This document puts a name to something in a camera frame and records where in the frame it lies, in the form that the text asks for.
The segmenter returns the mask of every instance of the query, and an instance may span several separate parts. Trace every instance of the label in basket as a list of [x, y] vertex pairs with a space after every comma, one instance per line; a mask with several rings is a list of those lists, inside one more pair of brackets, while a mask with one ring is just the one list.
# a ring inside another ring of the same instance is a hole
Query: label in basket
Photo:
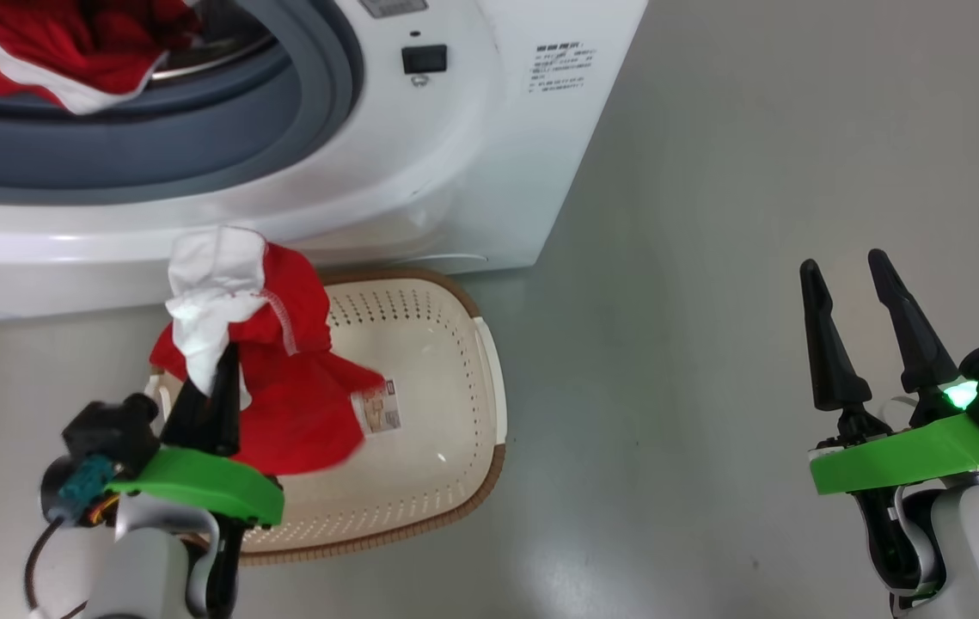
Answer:
[[380, 434], [401, 427], [398, 412], [398, 388], [394, 379], [386, 379], [379, 389], [352, 393], [352, 410], [359, 419], [359, 427], [367, 436]]

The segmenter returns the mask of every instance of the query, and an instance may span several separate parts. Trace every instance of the green light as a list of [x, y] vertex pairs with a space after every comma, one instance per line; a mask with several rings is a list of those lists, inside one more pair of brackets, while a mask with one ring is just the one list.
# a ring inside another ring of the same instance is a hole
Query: green light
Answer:
[[948, 395], [954, 407], [959, 408], [960, 411], [965, 411], [967, 405], [974, 401], [974, 397], [977, 397], [977, 382], [969, 380], [967, 383], [946, 388], [944, 393]]

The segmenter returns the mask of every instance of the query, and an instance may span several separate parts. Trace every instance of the red cloth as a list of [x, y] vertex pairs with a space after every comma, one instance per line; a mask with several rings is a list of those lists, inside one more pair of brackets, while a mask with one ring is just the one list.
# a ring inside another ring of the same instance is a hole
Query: red cloth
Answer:
[[[295, 475], [345, 461], [363, 443], [348, 396], [380, 387], [382, 376], [332, 353], [328, 294], [308, 260], [268, 243], [264, 297], [269, 303], [229, 326], [238, 344], [252, 405], [241, 412], [241, 453], [265, 475]], [[286, 350], [297, 350], [288, 355]], [[183, 380], [184, 358], [164, 329], [149, 356]]]
[[0, 95], [92, 113], [142, 91], [201, 30], [194, 0], [0, 0]]

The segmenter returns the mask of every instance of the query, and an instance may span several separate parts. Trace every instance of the white washing machine panel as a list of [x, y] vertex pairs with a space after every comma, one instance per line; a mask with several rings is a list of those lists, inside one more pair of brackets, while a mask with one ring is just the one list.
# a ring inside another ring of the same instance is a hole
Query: white washing machine panel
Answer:
[[[336, 3], [364, 81], [327, 144], [214, 193], [0, 204], [0, 316], [161, 303], [172, 240], [217, 224], [254, 228], [322, 267], [532, 264], [646, 0], [449, 0], [382, 19], [359, 0]], [[447, 71], [406, 75], [402, 47], [431, 44], [447, 46]]]

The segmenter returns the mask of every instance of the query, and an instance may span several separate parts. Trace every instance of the black cable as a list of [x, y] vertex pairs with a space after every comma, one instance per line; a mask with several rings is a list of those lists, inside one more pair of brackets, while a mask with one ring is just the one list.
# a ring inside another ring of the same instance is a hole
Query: black cable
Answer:
[[[53, 537], [53, 533], [56, 533], [57, 529], [61, 528], [62, 522], [64, 522], [62, 518], [55, 518], [46, 527], [46, 531], [42, 531], [41, 536], [38, 536], [38, 541], [34, 542], [34, 546], [30, 549], [30, 555], [27, 556], [27, 563], [22, 569], [22, 592], [27, 597], [27, 608], [32, 612], [38, 609], [38, 595], [34, 594], [34, 567], [38, 565], [38, 557], [41, 556], [42, 549], [46, 547], [46, 542], [49, 542], [50, 537]], [[70, 610], [61, 619], [73, 619], [73, 616], [80, 615], [80, 611], [84, 610], [84, 606], [87, 606], [87, 604], [87, 602], [81, 603], [80, 606]]]

